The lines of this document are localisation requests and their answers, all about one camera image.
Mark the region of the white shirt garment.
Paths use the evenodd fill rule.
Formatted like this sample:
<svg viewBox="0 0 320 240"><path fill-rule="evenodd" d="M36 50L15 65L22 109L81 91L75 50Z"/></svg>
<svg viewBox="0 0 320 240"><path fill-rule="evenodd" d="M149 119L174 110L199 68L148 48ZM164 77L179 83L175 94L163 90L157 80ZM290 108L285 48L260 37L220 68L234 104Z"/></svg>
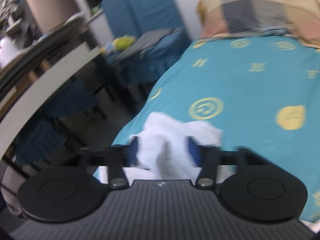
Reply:
<svg viewBox="0 0 320 240"><path fill-rule="evenodd" d="M145 119L136 116L116 136L113 145L133 148L133 163L124 168L132 184L134 180L190 179L200 173L196 163L200 155L189 150L188 139L201 146L221 146L223 131L208 121L182 122L163 112L151 112Z"/></svg>

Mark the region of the blue chair under table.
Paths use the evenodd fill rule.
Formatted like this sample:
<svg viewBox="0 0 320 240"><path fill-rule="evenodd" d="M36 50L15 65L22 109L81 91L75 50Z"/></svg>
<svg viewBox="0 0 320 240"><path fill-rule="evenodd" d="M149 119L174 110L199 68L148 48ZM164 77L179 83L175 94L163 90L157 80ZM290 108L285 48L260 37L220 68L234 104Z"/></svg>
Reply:
<svg viewBox="0 0 320 240"><path fill-rule="evenodd" d="M67 81L33 114L14 139L18 163L25 165L42 161L70 140L86 146L80 135L68 129L60 119L90 110L99 113L103 119L107 118L99 100L84 81Z"/></svg>

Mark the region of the teal patterned bed sheet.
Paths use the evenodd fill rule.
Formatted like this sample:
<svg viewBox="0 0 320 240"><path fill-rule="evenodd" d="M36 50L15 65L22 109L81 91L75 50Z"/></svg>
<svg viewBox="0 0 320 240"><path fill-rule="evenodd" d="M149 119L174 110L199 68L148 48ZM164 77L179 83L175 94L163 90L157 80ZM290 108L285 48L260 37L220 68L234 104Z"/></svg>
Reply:
<svg viewBox="0 0 320 240"><path fill-rule="evenodd" d="M195 41L154 85L116 136L127 143L149 114L221 129L223 147L246 146L308 190L301 218L319 220L319 50L283 36Z"/></svg>

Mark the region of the blue covered chair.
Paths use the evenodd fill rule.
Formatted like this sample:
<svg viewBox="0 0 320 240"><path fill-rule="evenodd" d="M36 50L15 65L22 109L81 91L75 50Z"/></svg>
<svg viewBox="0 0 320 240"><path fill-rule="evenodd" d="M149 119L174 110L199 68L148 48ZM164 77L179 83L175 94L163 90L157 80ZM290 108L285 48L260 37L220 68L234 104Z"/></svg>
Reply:
<svg viewBox="0 0 320 240"><path fill-rule="evenodd" d="M120 84L127 88L129 85L144 85L159 80L190 45L190 38L185 29L181 28L182 30L164 37L153 47L122 61L115 60L121 52L107 51L105 60L118 75Z"/></svg>

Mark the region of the yellow green plush toy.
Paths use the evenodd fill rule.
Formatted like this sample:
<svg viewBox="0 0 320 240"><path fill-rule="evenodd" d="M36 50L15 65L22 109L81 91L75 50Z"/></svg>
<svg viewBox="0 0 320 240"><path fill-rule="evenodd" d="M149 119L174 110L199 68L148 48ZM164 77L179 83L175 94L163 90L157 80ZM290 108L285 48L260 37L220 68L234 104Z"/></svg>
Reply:
<svg viewBox="0 0 320 240"><path fill-rule="evenodd" d="M111 42L111 48L114 51L125 51L130 48L136 42L135 36L125 35L116 38L113 42Z"/></svg>

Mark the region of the dark table with white top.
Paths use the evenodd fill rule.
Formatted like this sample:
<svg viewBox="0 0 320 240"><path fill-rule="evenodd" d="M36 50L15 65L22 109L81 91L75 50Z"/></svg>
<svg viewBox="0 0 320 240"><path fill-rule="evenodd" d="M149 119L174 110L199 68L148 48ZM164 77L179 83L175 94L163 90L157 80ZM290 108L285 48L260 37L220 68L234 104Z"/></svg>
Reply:
<svg viewBox="0 0 320 240"><path fill-rule="evenodd" d="M56 27L1 72L1 155L35 112L89 63L106 66L83 18Z"/></svg>

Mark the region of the grey cloth on chair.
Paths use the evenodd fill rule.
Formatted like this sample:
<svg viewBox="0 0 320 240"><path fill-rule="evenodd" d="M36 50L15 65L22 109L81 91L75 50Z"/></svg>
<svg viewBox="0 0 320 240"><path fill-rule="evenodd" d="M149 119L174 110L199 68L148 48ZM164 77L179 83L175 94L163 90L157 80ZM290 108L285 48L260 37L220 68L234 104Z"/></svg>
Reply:
<svg viewBox="0 0 320 240"><path fill-rule="evenodd" d="M144 33L130 48L121 52L115 58L116 61L122 61L133 55L144 52L149 47L153 47L158 44L164 37L175 34L182 30L182 28L177 29L156 29L152 31L147 31Z"/></svg>

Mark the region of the checkered pillow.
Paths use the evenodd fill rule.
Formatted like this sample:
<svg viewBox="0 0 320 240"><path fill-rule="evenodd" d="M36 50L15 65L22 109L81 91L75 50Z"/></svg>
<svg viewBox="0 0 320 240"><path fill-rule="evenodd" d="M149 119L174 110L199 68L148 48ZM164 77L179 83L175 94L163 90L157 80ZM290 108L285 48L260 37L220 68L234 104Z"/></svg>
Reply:
<svg viewBox="0 0 320 240"><path fill-rule="evenodd" d="M200 0L202 39L289 35L319 48L319 0Z"/></svg>

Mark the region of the brown cardboard box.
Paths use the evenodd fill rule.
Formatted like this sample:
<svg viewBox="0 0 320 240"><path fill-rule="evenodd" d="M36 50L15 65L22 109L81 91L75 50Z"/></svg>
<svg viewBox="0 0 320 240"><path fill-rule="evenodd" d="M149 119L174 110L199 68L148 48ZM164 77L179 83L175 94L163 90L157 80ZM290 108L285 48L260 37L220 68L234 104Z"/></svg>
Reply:
<svg viewBox="0 0 320 240"><path fill-rule="evenodd" d="M26 2L42 34L64 23L80 11L75 0L26 0Z"/></svg>

